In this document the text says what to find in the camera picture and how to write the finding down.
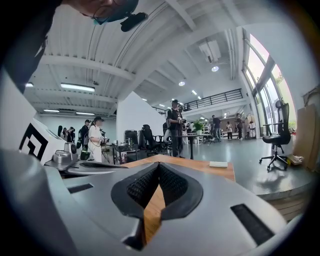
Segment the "wooden desk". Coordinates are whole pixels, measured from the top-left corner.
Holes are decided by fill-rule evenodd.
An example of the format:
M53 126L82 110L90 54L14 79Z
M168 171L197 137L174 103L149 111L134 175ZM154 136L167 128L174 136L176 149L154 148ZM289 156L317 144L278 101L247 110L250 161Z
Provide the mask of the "wooden desk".
M139 161L123 164L126 167L136 167L147 163L164 162L195 169L196 171L223 176L235 181L235 172L232 163L227 168L209 167L209 161L197 161L158 154ZM160 186L157 187L149 204L144 209L144 231L147 243L149 243L161 226L161 210L165 208L165 200Z

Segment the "floor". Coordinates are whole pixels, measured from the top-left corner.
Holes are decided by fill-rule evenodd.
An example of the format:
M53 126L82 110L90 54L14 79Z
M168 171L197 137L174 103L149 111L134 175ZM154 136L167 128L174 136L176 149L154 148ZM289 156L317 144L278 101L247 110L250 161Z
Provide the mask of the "floor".
M294 196L308 190L319 175L306 171L303 167L288 167L276 163L267 172L270 160L259 164L261 157L271 155L271 145L262 139L227 140L220 143L200 144L193 146L195 160L231 162L234 168L235 181L265 200L275 200ZM190 157L190 145L184 145L183 156Z

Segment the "balcony railing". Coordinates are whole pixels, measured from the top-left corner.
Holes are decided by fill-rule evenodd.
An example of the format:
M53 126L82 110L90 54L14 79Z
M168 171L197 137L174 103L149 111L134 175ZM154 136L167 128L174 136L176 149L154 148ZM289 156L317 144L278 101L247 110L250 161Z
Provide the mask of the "balcony railing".
M190 110L195 110L195 109L207 107L210 105L215 105L215 104L224 103L224 102L231 102L231 101L239 100L239 99L243 99L241 89L235 89L235 90L226 91L223 93L219 93L216 95L212 95L209 97L205 97L202 99L198 99L195 101L185 103L185 104L181 105L180 108L182 109L182 111L186 112L186 111L190 111ZM164 110L164 109L157 108L154 106L153 106L153 108L160 115L165 116L165 117L167 116L168 109Z

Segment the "ceiling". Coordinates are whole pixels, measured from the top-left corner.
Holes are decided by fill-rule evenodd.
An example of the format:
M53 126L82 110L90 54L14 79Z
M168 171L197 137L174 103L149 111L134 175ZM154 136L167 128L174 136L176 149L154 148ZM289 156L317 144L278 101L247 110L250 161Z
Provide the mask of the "ceiling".
M219 66L227 80L237 78L238 62L230 58L227 38L233 40L237 60L235 29L256 19L253 8L259 5L252 0L140 0L135 13L146 12L149 18L126 33L120 22L94 25L62 5L30 79L34 87L24 95L40 113L66 109L106 116L132 91L152 106L169 105L176 97L184 103L196 100L191 90L201 95L208 88L194 88L188 81L210 73L213 66ZM213 41L220 58L209 63L199 46ZM180 81L186 85L178 86ZM95 92L64 90L61 83L91 86Z

